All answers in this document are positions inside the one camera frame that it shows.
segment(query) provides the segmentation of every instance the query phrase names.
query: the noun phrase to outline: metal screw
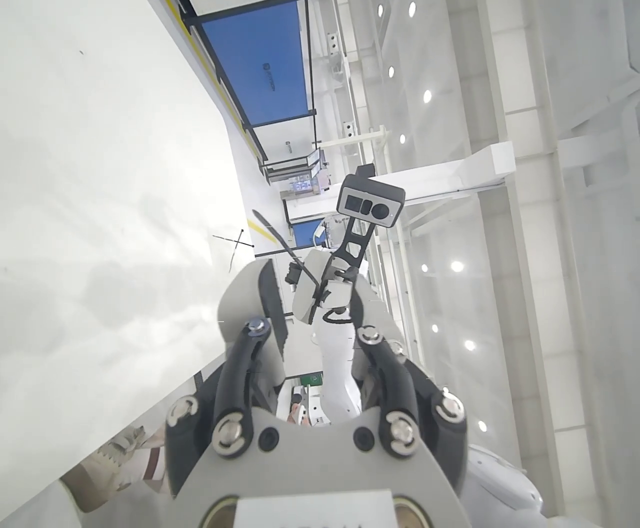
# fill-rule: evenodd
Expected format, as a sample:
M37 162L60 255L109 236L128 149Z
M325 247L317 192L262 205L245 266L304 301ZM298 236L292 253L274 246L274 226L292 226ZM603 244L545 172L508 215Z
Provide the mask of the metal screw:
M382 336L375 326L361 326L358 329L358 337L368 345L377 345L382 342Z
M264 330L264 321L259 317L255 317L247 323L247 326L252 332L259 332L261 330Z
M391 436L394 440L409 445L413 442L413 428L403 418L396 418L391 422Z
M459 424L465 419L465 406L450 392L442 393L442 402L436 405L436 411L450 424Z
M406 354L404 353L404 348L402 344L399 341L392 339L389 341L389 346L391 347L391 350L396 356L396 359L398 360L398 362L400 364L403 364L406 361L407 357L406 357Z
M184 417L193 416L198 412L198 400L194 396L182 396L176 401L166 417L166 423L169 427L175 427Z
M226 421L220 427L220 444L231 447L242 434L242 425L238 422Z
M402 411L391 411L386 416L391 434L391 449L402 457L411 456L418 449L420 442L416 440L418 425Z
M231 456L242 449L245 440L242 436L243 414L232 412L222 418L213 428L211 445L216 453L222 456Z

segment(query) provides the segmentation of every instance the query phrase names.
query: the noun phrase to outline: sign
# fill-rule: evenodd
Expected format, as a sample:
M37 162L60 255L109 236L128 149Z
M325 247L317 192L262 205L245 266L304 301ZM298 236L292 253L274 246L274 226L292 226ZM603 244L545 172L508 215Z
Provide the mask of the sign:
M318 372L317 374L306 374L304 376L300 376L300 385L307 386L311 385L311 387L320 387L322 385L322 373Z
M234 522L234 528L393 526L397 520L390 490L240 499Z

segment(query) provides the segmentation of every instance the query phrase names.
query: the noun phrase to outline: shoe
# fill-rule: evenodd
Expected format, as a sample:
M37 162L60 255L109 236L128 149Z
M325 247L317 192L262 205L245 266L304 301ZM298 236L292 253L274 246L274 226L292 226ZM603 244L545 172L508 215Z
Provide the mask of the shoe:
M81 462L95 487L106 500L122 489L123 485L131 483L122 481L122 469L134 458L144 438L143 427L128 426Z

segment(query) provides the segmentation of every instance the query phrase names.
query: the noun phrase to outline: ink mark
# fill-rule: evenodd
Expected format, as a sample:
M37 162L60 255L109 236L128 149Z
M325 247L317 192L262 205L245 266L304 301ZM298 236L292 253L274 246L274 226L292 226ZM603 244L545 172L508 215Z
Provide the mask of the ink mark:
M231 262L229 262L229 273L231 273L231 269L233 268L233 265L234 265L234 257L236 256L236 250L238 249L238 244L242 243L242 242L240 242L240 238L242 237L242 233L244 233L244 229L240 230L240 234L238 235L238 240L235 241L236 245L234 247L234 252L231 255Z
M253 244L247 244L246 242L240 242L240 240L233 240L232 238L224 238L219 237L218 235L211 235L213 238L219 238L220 240L226 240L227 242L236 242L237 244L242 244L243 246L249 246L250 248L255 247Z

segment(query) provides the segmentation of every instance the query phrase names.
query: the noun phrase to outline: blue panel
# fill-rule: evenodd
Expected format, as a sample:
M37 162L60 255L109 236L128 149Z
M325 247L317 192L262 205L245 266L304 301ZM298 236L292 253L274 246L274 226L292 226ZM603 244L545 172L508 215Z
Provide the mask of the blue panel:
M252 125L308 112L296 2L202 27Z
M311 220L309 222L295 223L293 225L293 236L296 239L296 246L309 246L314 243L314 232L322 220ZM316 238L319 246L326 240L326 233L322 233Z

